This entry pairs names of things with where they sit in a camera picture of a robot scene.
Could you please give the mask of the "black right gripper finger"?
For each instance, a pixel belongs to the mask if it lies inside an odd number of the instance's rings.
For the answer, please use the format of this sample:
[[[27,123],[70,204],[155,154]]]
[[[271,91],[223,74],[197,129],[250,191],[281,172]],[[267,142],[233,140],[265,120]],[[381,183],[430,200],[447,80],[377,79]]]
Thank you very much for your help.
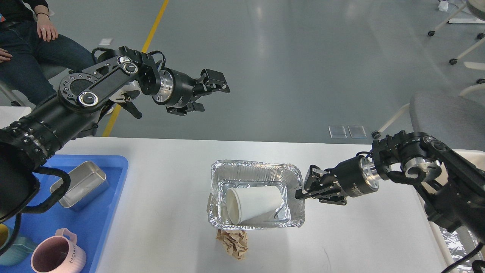
[[[304,179],[305,193],[310,193],[314,190],[315,187],[319,187],[320,181],[322,180],[323,176],[328,172],[329,171],[327,169],[320,169],[316,165],[310,165]]]
[[[298,200],[305,200],[308,198],[319,199],[319,200],[325,199],[322,190],[310,190],[310,191],[304,192],[304,189],[296,190],[295,198]]]

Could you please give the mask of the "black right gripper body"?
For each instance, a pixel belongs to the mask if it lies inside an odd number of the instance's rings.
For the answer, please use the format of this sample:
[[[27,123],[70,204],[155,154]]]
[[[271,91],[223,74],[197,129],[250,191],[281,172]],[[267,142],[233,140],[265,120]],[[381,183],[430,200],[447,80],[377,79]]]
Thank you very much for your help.
[[[355,198],[378,191],[379,174],[374,162],[362,155],[324,171],[332,176],[332,181],[324,192],[325,203],[345,205],[346,197]]]

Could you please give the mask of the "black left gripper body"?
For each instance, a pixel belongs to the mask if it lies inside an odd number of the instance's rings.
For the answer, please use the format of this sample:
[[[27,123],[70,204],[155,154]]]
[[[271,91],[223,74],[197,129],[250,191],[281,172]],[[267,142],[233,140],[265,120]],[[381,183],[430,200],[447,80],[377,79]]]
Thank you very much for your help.
[[[152,96],[152,100],[165,107],[182,108],[192,100],[195,92],[203,91],[203,85],[196,79],[173,69],[160,70],[159,77],[158,93]]]

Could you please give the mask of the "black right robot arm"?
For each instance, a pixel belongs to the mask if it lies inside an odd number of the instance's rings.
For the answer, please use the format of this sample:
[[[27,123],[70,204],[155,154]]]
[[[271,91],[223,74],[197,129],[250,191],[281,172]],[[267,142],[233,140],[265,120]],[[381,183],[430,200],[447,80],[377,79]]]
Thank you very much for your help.
[[[371,150],[356,153],[334,168],[311,165],[296,199],[344,206],[347,197],[377,192],[379,181],[411,185],[424,202],[429,222],[448,232],[466,227],[477,246],[445,268],[448,273],[484,247],[484,171],[425,132],[400,131],[375,139]]]

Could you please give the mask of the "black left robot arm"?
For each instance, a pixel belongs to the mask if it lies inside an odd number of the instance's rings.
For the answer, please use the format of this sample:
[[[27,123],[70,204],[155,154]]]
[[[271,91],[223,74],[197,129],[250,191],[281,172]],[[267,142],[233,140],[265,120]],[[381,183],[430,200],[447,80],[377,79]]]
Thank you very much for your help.
[[[155,61],[155,54],[160,51],[96,48],[92,67],[66,76],[56,96],[1,129],[1,222],[14,218],[1,254],[17,238],[22,214],[48,211],[70,187],[69,175],[46,167],[47,160],[67,142],[93,135],[113,104],[140,119],[133,100],[144,94],[168,113],[185,116],[205,110],[201,97],[230,92],[223,73],[203,69],[194,79],[167,68],[165,57]]]

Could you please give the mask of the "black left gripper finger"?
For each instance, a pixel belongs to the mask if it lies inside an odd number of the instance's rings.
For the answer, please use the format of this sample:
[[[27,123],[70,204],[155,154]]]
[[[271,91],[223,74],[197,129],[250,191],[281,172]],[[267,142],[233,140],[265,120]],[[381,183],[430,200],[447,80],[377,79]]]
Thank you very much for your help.
[[[187,105],[180,108],[166,107],[166,110],[170,114],[186,116],[188,113],[191,113],[194,111],[204,112],[205,108],[204,108],[204,105],[201,103],[189,102]]]
[[[217,91],[231,92],[224,74],[212,69],[203,69],[199,79],[196,80],[195,97],[209,95]]]

